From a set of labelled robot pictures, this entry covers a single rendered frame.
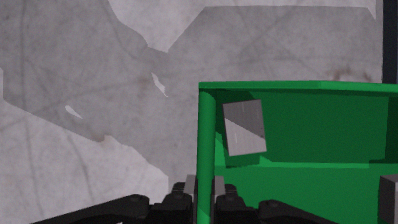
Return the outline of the green bin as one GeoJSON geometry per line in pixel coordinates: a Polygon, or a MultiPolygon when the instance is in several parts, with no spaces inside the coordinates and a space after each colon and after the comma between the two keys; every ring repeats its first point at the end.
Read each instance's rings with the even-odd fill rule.
{"type": "Polygon", "coordinates": [[[398,174],[398,84],[199,82],[197,224],[210,224],[214,175],[246,207],[273,199],[338,224],[388,224],[380,176],[390,174],[398,174]],[[221,103],[250,99],[261,99],[267,151],[229,157],[221,103]]]}

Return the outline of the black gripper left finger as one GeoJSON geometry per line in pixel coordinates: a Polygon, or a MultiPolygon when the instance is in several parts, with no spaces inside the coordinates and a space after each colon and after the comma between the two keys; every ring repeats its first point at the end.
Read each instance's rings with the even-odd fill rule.
{"type": "Polygon", "coordinates": [[[132,194],[31,224],[197,224],[197,200],[198,179],[187,175],[162,203],[149,205],[149,197],[132,194]]]}

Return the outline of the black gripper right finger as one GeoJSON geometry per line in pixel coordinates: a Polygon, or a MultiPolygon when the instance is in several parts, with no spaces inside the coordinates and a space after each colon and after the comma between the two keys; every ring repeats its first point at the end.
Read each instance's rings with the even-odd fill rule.
{"type": "Polygon", "coordinates": [[[224,185],[223,176],[214,176],[210,224],[338,224],[273,199],[259,202],[254,209],[246,207],[233,184],[224,185]]]}

